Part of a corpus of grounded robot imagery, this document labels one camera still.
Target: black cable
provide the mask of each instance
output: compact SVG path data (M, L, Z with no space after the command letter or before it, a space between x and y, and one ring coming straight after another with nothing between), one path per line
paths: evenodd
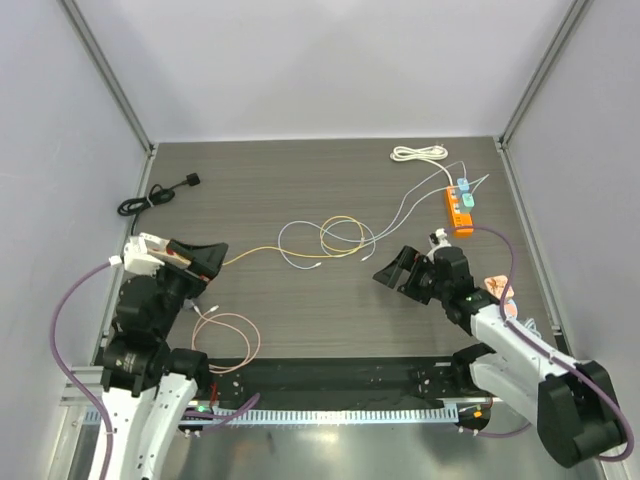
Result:
M138 218L140 214L145 210L148 210L151 207L157 207L158 205L164 205L165 203L169 203L173 200L173 197L176 196L175 189L181 187L182 185L189 185L193 187L200 183L200 177L198 177L197 173L190 173L187 175L187 179L183 180L180 183L177 183L169 188L164 188L159 183L156 183L151 190L149 190L149 194L146 197L137 197L130 198L125 200L118 206L118 215L122 217L131 217L133 216L133 222L131 222L131 230L129 234L131 236L135 235L136 225L138 223Z

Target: metal floor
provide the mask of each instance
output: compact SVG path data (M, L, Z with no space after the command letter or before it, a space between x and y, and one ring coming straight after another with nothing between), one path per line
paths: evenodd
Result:
M493 431L522 425L495 405ZM86 480L97 427L84 427L70 480ZM529 431L474 438L448 425L234 428L200 439L176 435L161 480L604 480L597 462L557 465Z

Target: white wall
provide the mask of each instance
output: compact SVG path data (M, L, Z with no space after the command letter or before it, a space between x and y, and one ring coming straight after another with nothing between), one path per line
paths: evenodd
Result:
M571 345L609 370L636 435L638 45L640 3L593 2L510 147Z
M79 0L155 141L501 133L570 0Z
M0 468L45 479L64 385L47 342L63 292L111 255L144 153L57 2L3 5L0 16ZM63 357L86 364L109 274L70 302Z

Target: wooden tabletop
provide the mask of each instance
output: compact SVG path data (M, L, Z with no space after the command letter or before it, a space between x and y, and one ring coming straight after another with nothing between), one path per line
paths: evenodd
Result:
M424 162L394 163L389 153L397 145L434 143L449 150L444 165L464 160L470 180L490 174L474 195L474 223L503 232L515 245L519 316L534 317L550 339L535 272L490 138L163 144L149 186L168 187L191 172L197 172L202 183L181 187L171 203L145 212L139 231L194 244L226 242L227 260L255 247L277 245L280 229L294 220L322 224L334 215L348 215L379 233L393 219L404 194L437 170ZM452 171L454 181L462 176L461 165ZM403 211L446 184L445 175L437 175L411 194ZM345 258L295 259L306 266L322 261L308 271L291 267L277 251L260 251L224 267L199 302L203 310L220 305L219 312L250 318L261 332L262 357L447 355L476 342L446 319L437 302L419 305L371 278L404 245L425 250L427 235L447 225L444 193L438 192L377 242L375 254L365 262L361 259L371 247ZM335 233L360 236L354 224L339 225ZM464 249L477 284L508 272L509 253L499 238L477 231L454 244ZM283 247L323 253L319 230L304 225L286 230ZM193 312L178 317L169 338L172 347L190 346L195 321ZM230 322L251 332L242 321ZM236 333L219 326L203 330L197 346L210 357L241 357L245 348Z

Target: white cable carrier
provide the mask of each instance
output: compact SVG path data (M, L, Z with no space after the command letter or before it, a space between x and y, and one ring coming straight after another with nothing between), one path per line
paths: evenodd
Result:
M214 408L216 415L231 415L235 410ZM97 425L100 416L95 409L87 411L85 425ZM456 404L447 404L434 410L389 410L362 411L345 410L340 412L291 411L291 410L250 410L240 418L229 422L229 426L269 426L269 425L363 425L363 424L401 424L401 423L456 423L458 409ZM183 420L181 426L208 425L207 419Z

